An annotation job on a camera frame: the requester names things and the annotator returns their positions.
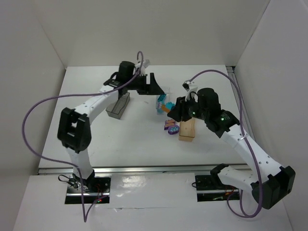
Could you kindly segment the teal rectangular lego brick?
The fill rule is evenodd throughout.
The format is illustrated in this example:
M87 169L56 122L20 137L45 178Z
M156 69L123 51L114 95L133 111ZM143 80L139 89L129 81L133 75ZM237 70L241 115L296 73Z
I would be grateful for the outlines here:
M166 94L160 95L160 96L157 98L157 101L163 102L163 101L165 100L166 96L167 96Z

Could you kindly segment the brown lego brick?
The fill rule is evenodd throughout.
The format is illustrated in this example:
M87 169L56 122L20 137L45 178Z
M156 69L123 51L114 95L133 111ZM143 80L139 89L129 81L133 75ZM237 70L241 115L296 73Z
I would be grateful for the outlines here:
M170 112L170 109L168 109L165 104L161 105L161 110L166 112L166 113Z

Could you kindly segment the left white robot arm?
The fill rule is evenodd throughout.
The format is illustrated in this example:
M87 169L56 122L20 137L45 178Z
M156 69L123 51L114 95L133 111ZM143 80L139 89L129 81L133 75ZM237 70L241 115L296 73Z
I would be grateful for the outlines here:
M117 102L129 90L139 95L161 95L164 91L157 84L154 74L146 74L149 60L134 64L122 61L118 71L106 80L97 96L83 104L61 111L57 138L66 148L73 167L73 178L89 190L96 183L94 169L90 164L88 146L91 142L90 126L108 106Z

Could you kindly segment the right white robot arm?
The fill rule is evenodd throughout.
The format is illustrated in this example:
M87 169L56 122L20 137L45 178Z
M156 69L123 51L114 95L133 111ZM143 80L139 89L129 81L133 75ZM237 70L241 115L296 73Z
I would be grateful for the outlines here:
M185 97L177 98L167 115L177 122L192 118L204 121L206 127L229 144L252 170L252 174L247 174L220 164L211 170L211 176L218 184L250 192L264 209L272 208L291 192L294 169L271 158L241 127L236 116L221 108L218 94L213 89L188 91Z

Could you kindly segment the purple butterfly lego piece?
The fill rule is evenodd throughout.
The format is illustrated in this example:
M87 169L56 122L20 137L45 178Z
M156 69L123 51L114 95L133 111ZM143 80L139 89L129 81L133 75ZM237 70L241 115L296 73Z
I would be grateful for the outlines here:
M171 126L174 126L176 121L174 119L169 119L165 121L164 130L168 130Z

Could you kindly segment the clear plastic container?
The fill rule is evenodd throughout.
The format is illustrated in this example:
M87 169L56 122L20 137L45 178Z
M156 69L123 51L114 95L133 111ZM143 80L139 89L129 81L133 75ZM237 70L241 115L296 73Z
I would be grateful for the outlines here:
M163 115L165 111L162 109L162 106L170 102L170 88L161 87L161 89L164 93L161 95L157 95L155 99L155 109L157 115Z

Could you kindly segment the purple flower lego piece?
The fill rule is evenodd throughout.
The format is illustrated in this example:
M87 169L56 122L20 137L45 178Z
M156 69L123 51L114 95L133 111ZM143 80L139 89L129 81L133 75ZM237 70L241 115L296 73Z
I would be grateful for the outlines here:
M168 128L167 131L168 131L169 135L175 135L175 134L179 133L180 127L178 125L172 125Z

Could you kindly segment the amber plastic container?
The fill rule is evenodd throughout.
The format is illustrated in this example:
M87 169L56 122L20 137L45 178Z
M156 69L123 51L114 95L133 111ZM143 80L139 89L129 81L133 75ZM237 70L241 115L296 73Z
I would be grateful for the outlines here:
M179 141L192 142L195 138L195 119L180 122Z

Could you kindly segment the smoky grey plastic container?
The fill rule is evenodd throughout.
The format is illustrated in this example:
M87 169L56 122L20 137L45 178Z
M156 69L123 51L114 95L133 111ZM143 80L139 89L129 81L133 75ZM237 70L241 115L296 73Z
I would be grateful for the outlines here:
M110 104L106 108L108 116L115 119L121 119L129 101L130 93L127 92L125 95L121 96L121 98L119 98L115 103Z

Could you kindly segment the aluminium side rail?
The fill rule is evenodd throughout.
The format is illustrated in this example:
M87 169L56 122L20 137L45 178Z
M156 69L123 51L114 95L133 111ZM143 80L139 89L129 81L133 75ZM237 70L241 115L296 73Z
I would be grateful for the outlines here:
M243 135L243 140L245 140L245 143L248 146L249 153L251 154L252 157L252 163L253 167L256 168L256 170L260 170L260 162L257 159L256 152L253 150L253 144L251 141L254 141L254 134L252 134L252 137L250 136L251 132L251 125L249 123L249 119L247 117L247 112L245 110L245 105L243 101L243 96L235 75L235 67L234 66L226 66L227 69L227 74L228 77L231 79L231 84L232 84L232 90L234 92L234 96L236 98L236 102L239 108L240 112L240 123L241 126L244 128L244 135Z

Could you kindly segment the aluminium front rail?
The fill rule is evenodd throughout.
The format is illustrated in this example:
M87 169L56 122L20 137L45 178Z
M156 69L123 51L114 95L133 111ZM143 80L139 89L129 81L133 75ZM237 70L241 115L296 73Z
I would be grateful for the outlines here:
M94 172L97 174L112 173L154 173L154 172L197 172L209 171L214 165L180 165L180 166L147 166L147 167L95 167ZM73 173L72 168L40 168L38 175L52 174L70 174Z

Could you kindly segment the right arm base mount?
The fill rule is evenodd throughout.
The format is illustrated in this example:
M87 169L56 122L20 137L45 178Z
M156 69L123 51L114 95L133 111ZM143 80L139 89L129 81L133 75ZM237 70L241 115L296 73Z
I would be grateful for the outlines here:
M239 200L239 190L230 185L214 183L210 175L195 175L192 187L196 189L198 202Z

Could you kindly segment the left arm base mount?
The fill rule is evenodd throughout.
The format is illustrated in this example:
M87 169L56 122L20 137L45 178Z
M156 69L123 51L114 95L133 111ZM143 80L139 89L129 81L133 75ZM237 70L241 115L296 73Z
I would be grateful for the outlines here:
M66 175L59 175L60 182L67 183L67 190L65 196L65 204L77 205L81 204L81 185L73 177ZM84 204L92 204L95 200L97 204L110 203L110 177L95 178L94 185L84 186Z

